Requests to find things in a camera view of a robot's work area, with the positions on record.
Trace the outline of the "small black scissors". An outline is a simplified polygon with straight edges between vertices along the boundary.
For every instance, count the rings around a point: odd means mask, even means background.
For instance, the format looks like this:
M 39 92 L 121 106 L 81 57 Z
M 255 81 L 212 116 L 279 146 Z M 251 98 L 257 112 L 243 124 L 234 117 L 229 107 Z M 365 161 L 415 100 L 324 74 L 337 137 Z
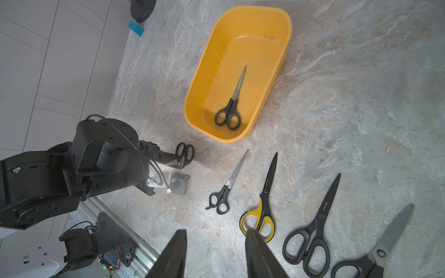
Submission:
M 239 174 L 241 167 L 246 160 L 246 157 L 249 153 L 249 149 L 245 152 L 242 159 L 239 161 L 237 167 L 235 168 L 234 172 L 231 174 L 231 177 L 228 179 L 228 181 L 223 185 L 222 189 L 218 193 L 211 193 L 209 196 L 209 206 L 206 207 L 206 210 L 209 210 L 211 208 L 215 208 L 217 214 L 223 215 L 229 211 L 229 204 L 227 202 L 228 194 L 235 182 L 235 179 L 237 175 Z

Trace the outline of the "yellow black handled scissors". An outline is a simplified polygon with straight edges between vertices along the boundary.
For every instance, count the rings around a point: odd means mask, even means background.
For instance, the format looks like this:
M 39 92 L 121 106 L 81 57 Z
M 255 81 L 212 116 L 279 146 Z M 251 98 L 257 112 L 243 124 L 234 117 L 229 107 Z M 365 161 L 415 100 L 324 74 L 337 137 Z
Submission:
M 242 233 L 246 236 L 248 230 L 245 228 L 244 226 L 244 220 L 246 217 L 248 216 L 254 216 L 256 217 L 256 223 L 253 227 L 253 229 L 255 229 L 256 231 L 258 231 L 259 233 L 261 233 L 264 229 L 265 224 L 269 224 L 271 226 L 271 233 L 268 236 L 263 236 L 264 242 L 268 243 L 272 240 L 272 238 L 275 235 L 275 223 L 273 221 L 273 217 L 271 214 L 271 209 L 270 209 L 270 205 L 269 205 L 269 195 L 270 195 L 270 191 L 271 191 L 271 187 L 272 187 L 272 183 L 273 183 L 273 178 L 275 176 L 275 170 L 277 167 L 277 162 L 278 162 L 278 153 L 276 152 L 266 180 L 265 180 L 265 184 L 263 186 L 263 191 L 262 193 L 260 193 L 260 202 L 259 205 L 248 212 L 245 212 L 239 220 L 239 227 L 240 230 L 242 231 Z

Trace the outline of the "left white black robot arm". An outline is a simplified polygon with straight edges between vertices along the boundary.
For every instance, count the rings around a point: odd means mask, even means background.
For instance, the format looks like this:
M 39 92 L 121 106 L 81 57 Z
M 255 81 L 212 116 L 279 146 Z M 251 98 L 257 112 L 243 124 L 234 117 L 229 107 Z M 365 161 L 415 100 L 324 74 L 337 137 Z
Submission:
M 1 161 L 1 237 L 75 211 L 93 196 L 144 188 L 156 163 L 180 156 L 141 141 L 129 124 L 91 116 L 72 141 Z

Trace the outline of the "silver blade black scissors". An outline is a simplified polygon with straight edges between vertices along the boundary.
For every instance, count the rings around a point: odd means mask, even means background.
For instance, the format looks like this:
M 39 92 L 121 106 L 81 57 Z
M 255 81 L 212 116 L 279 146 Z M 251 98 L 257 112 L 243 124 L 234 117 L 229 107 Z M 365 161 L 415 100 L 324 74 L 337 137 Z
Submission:
M 387 259 L 406 229 L 414 208 L 415 205 L 411 203 L 397 215 L 371 252 L 359 259 L 337 263 L 331 271 L 331 277 L 335 278 L 339 269 L 351 266 L 356 269 L 355 278 L 382 278 Z

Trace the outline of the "yellow plastic storage box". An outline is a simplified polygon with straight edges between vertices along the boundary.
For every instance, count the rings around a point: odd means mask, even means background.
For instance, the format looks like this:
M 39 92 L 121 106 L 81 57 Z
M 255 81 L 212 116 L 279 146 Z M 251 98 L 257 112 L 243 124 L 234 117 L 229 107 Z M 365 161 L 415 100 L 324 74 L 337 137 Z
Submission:
M 184 117 L 195 130 L 219 142 L 246 139 L 254 129 L 285 61 L 292 21 L 282 9 L 236 6 L 216 22 L 184 101 Z M 242 80 L 237 112 L 241 125 L 217 126 Z

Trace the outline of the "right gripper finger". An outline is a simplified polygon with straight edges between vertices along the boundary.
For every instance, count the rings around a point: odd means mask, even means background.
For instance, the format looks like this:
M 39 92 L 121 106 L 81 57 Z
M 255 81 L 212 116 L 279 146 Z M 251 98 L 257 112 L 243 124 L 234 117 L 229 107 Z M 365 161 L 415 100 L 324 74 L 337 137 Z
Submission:
M 257 230 L 247 230 L 245 249 L 249 278 L 288 278 Z

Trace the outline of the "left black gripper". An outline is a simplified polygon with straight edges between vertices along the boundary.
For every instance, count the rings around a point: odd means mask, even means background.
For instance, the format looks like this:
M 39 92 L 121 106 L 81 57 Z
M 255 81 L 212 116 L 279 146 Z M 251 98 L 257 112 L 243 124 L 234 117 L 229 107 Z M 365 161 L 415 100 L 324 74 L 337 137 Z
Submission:
M 148 162 L 162 163 L 178 169 L 176 153 L 163 152 L 152 142 L 134 141 L 133 139 L 120 140 L 117 152 L 123 154 L 124 158 L 114 160 L 114 166 L 118 169 L 114 175 L 115 190 L 135 186 L 146 195 L 153 196 L 155 195 L 154 189 L 146 186 L 149 174 Z M 162 251 L 146 278 L 183 278 L 186 256 L 187 232 L 185 229 L 179 229 Z

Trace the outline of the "all black scissors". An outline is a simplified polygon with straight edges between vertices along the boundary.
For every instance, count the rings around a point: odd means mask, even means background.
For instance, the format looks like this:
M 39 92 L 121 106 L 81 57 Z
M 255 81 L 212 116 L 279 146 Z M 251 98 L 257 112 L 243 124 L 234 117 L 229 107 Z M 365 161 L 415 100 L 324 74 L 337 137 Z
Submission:
M 313 221 L 307 227 L 298 228 L 289 233 L 282 247 L 282 255 L 285 261 L 292 265 L 298 265 L 302 261 L 303 270 L 309 278 L 323 278 L 329 270 L 330 251 L 324 239 L 324 225 L 333 204 L 340 179 L 341 173 L 338 173 Z M 291 255 L 286 249 L 290 240 L 296 235 L 301 235 L 304 240 L 299 248 L 299 252 L 296 255 Z M 321 247 L 325 253 L 325 263 L 320 272 L 314 272 L 314 270 L 309 267 L 309 262 L 317 247 Z

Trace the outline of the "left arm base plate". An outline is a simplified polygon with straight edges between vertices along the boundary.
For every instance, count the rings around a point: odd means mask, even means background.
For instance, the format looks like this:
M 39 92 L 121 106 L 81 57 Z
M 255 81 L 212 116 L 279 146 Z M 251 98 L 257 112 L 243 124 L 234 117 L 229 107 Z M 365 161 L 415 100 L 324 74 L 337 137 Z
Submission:
M 137 247 L 136 241 L 104 212 L 99 213 L 97 222 L 96 231 L 93 233 L 97 254 L 102 255 L 118 247 L 121 251 L 121 264 L 130 267 Z

